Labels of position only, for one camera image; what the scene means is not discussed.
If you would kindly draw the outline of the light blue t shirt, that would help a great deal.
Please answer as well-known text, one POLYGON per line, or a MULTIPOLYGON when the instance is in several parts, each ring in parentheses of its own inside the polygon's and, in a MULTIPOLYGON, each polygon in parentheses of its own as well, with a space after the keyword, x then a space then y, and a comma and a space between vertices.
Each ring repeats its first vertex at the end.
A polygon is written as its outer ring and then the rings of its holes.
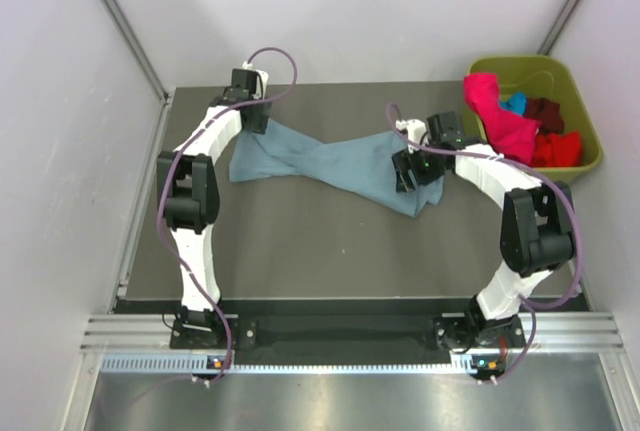
POLYGON ((439 178, 409 193, 398 192, 392 155, 405 148, 391 131, 323 143, 272 120, 264 134, 240 133, 229 165, 229 181, 307 177, 415 218, 426 205, 440 202, 444 180, 439 178))

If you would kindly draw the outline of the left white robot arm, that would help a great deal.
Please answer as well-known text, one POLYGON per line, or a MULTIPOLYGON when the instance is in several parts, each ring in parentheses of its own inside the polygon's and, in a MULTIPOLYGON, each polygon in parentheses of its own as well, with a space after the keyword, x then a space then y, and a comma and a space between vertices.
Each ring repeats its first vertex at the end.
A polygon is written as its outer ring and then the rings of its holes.
POLYGON ((270 106, 269 75, 249 63, 232 71, 231 84, 214 98, 189 138, 156 160, 159 235, 169 230, 183 283, 175 313, 172 349, 221 349, 227 325, 216 312, 221 292, 216 282, 212 235, 220 210, 214 165, 243 130, 266 131, 270 106))

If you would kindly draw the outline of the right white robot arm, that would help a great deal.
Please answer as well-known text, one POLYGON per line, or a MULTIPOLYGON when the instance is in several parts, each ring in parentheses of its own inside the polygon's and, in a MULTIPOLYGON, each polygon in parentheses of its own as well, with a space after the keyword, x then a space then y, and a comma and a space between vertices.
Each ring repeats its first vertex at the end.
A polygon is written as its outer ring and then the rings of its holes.
POLYGON ((490 346, 514 325, 534 289, 575 257, 570 190, 532 176, 480 137, 466 135, 455 112, 389 121, 406 146, 392 156, 397 191, 410 193, 452 173, 502 212, 499 267, 471 299, 463 319, 439 333, 441 347, 452 352, 490 346))

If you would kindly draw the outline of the pink t shirt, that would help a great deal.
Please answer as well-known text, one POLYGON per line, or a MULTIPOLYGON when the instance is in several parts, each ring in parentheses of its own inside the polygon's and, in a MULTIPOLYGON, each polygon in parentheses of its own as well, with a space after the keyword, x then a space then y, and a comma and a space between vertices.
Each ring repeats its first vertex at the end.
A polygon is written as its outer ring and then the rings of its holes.
POLYGON ((501 107, 497 76, 489 73, 467 75, 463 79, 463 95, 466 105, 480 118, 486 140, 494 151, 530 165, 541 123, 501 107))

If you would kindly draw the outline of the cyan t shirt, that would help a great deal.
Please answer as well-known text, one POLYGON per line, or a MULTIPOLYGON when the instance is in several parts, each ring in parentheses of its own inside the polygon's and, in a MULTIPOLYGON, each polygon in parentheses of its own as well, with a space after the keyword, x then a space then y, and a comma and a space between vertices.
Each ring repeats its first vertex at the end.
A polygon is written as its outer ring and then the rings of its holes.
POLYGON ((523 117, 527 109, 527 96, 522 92, 516 92, 505 100, 499 102, 503 110, 509 111, 517 116, 523 117))

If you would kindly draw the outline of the red t shirt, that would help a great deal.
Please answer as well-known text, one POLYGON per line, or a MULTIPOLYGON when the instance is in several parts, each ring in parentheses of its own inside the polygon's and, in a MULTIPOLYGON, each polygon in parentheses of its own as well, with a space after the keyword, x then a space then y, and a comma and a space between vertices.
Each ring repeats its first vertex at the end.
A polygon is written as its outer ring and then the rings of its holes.
POLYGON ((581 164, 583 144, 578 132, 538 134, 531 166, 534 168, 576 167, 581 164))

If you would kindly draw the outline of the dark maroon t shirt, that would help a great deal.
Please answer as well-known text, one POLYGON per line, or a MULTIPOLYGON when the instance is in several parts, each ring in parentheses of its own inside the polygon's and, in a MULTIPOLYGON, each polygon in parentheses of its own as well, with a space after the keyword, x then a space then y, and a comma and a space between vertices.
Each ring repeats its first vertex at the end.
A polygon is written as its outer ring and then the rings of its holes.
POLYGON ((540 134, 563 134, 565 131, 560 105, 547 98, 528 98, 524 117, 539 123, 540 134))

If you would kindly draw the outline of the left aluminium corner post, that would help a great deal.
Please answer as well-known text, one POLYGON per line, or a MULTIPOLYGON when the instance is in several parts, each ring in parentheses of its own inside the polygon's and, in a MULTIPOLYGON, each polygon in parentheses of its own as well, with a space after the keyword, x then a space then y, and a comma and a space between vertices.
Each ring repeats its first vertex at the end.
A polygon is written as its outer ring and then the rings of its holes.
POLYGON ((163 85, 158 73, 152 65, 147 53, 138 39, 130 21, 126 17, 118 0, 100 0, 111 21, 123 39, 129 53, 137 63, 140 71, 150 85, 154 94, 163 103, 169 99, 169 92, 163 85))

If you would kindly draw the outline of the aluminium front rail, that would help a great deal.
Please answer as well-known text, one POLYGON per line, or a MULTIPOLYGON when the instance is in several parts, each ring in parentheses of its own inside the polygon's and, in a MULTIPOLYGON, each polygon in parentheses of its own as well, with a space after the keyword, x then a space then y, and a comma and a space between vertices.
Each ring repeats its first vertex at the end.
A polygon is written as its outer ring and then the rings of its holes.
MULTIPOLYGON (((624 348, 612 315, 604 312, 538 313, 520 315, 525 333, 536 323, 534 352, 619 352, 624 348)), ((171 331, 155 315, 104 315, 89 319, 81 348, 100 352, 159 351, 169 348, 171 331)))

